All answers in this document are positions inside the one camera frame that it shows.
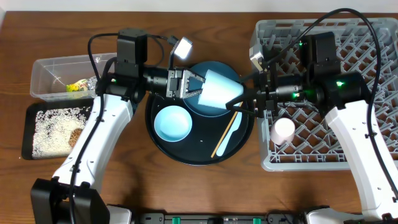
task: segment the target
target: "green tape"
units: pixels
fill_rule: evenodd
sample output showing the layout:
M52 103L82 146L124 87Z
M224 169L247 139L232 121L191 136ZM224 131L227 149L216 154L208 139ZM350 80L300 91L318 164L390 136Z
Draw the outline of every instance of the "green tape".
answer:
M253 224L261 224L261 218L253 218Z
M181 223L181 218L180 217L173 217L172 224L180 224L180 223Z

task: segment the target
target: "white granules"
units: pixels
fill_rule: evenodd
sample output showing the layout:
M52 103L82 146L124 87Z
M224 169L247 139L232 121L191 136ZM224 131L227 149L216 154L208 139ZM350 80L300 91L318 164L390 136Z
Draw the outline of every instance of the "white granules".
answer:
M39 111L36 114L36 127L33 136L34 159L67 156L72 147L70 135L75 129L84 129L85 115L80 111L86 108L67 108Z

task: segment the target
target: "dish rack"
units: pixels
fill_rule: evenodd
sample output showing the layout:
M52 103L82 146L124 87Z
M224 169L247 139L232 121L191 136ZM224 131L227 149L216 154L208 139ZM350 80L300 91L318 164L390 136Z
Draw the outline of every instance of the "dish rack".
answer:
M398 166L398 21L393 18L369 19L377 32L381 48L381 75L374 106L376 117L391 156ZM255 43L282 50L310 26L315 19L259 21L252 35ZM332 31L341 71L359 71L369 89L376 74L376 50L368 27L361 19L325 19L308 34ZM305 72L300 64L299 46L291 48L277 64L279 75ZM326 121L311 103L279 104L278 118L286 117L296 125L294 140L277 146L270 142L269 130L275 120L265 111L257 119L261 166L267 171L348 170L343 150Z

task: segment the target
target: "black round tray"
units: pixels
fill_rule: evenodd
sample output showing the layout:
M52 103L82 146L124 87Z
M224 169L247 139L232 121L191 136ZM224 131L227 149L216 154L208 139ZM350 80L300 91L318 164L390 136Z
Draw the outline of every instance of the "black round tray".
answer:
M157 113L167 106L181 106L192 117L192 130L189 135L178 142L167 142L158 137L154 130L154 120ZM244 108L253 110L252 103L244 103ZM205 117L191 111L183 100L162 98L150 95L146 105L146 126L155 145L170 158L190 165L209 165L224 161L238 152L248 140L254 126L254 117L242 115L241 124L228 142L224 154L211 158L218 141L223 135L233 112L230 111L218 117Z

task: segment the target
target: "plastic crate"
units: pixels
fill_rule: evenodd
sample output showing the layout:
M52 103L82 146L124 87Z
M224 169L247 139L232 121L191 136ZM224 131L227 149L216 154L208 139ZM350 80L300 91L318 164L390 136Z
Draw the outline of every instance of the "plastic crate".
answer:
M98 72L102 75L106 62L116 53L93 55ZM95 76L88 55L36 60L30 80L30 95L45 101L94 98L95 91L67 92L66 85Z
M315 19L259 21L251 39L267 45L270 49L284 49ZM394 160L398 160L398 21L393 18L369 19L377 32L381 47L382 67L374 102L377 121L384 140ZM359 71L369 89L376 74L376 50L368 27L361 19L326 19L308 34L332 31L335 33L336 53L341 60L341 71ZM290 49L277 65L279 75L303 73L299 47ZM257 119L261 152L261 166L268 171L283 170L347 170L349 169L343 150L333 131L320 115L311 109L297 108L311 103L286 103L291 108L279 105L280 117L292 119L296 125L291 143L270 145L269 129L274 120L265 111L264 119Z

